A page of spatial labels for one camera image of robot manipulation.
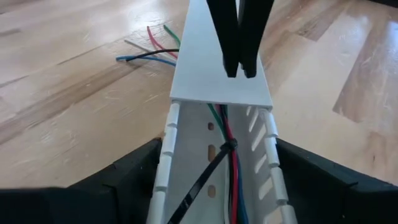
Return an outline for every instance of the black wire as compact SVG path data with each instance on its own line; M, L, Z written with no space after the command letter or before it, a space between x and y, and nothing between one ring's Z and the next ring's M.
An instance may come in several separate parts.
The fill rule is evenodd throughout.
M226 122L225 118L228 119L227 107L226 105L220 105L220 118L223 122L223 129L226 132ZM233 169L233 162L232 162L232 152L228 154L228 165L229 165L229 197L228 197L228 215L229 219L231 219L231 211L232 211L232 191L233 191L233 176L234 176L234 169Z
M155 50L155 51L153 51L153 52L148 52L148 53L144 53L144 54L137 55L137 56L135 56L134 58L128 59L128 60L126 60L126 61L128 62L128 61L131 61L131 60L134 60L134 59L137 59L137 58L142 58L142 57L145 57L145 56L154 55L154 54L159 54L159 53L163 53L163 52L178 52L178 51L180 51L180 50L179 50L179 49L162 49L162 50Z
M202 189L206 181L209 179L210 175L216 169L216 167L220 164L220 162L224 159L224 157L234 150L234 147L231 143L226 142L221 147L221 151L217 154L217 156L213 159L213 161L206 167L205 171L200 175L198 180L194 183L192 188L186 194L172 217L170 218L168 224L177 224L180 223L185 213L188 211L194 199L199 194L199 191Z

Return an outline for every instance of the wire bundle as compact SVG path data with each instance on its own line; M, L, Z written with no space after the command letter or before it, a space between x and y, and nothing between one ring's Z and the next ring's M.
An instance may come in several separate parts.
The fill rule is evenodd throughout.
M217 110L213 105L208 104L211 113L213 114L221 132L228 141L235 141L231 128L228 123L228 109L226 105L216 105ZM241 165L236 150L233 150L228 155L229 162L229 215L225 218L231 220L231 223L249 223L246 207L243 199L243 185L241 177Z
M180 46L180 39L171 31L166 25L164 29L175 39L178 46ZM160 50L151 51L140 55L127 55L116 57L116 60L131 61L135 59L147 59L156 60L163 63L167 63L172 66L176 66L174 62L169 60L164 60L157 57L148 57L149 55L159 54L162 52L167 52L171 56L177 58L172 52L178 52L179 49L165 49L161 46L153 37L152 32L149 27L147 27L147 32L150 41L154 46L158 46ZM243 199L243 185L242 185L242 172L241 165L239 161L238 153L236 148L238 143L233 137L231 128L228 122L228 108L226 105L216 105L216 109L212 104L208 104L208 107L213 114L218 126L220 127L221 133L226 141L225 144L221 146L221 152L210 162L208 167L203 171L202 175L199 176L198 180L194 183L188 194L184 197L181 204L178 206L168 224L180 223L183 216L193 203L196 196L199 194L201 188L205 185L206 181L216 169L216 167L221 163L223 158L228 155L228 165L226 168L226 189L224 198L224 223L225 224L247 224L249 223L248 215L246 212L246 207L244 205Z

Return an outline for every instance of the hardwood floorboard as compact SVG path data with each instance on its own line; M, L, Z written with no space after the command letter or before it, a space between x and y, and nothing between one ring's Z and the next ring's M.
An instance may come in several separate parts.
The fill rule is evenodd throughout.
M175 48L163 24L181 37L188 1L14 3L0 4L0 187L68 186L162 136L174 68L115 57L142 52L125 37L150 47L147 26ZM282 139L398 184L398 9L276 0L259 53Z

